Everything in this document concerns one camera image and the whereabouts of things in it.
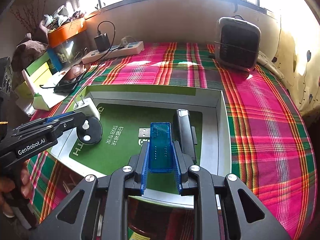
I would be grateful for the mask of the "left hand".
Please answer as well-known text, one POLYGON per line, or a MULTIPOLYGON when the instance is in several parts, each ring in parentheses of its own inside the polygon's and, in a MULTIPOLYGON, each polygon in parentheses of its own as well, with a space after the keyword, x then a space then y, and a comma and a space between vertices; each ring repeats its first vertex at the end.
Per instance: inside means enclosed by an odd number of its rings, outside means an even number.
MULTIPOLYGON (((20 192, 25 199, 31 197, 31 181, 30 173, 27 168, 27 162, 25 161, 20 171, 21 187, 20 192)), ((9 178, 1 177, 1 210, 9 218, 14 217, 14 212, 10 205, 6 202, 4 195, 11 192, 16 188, 16 184, 9 178)))

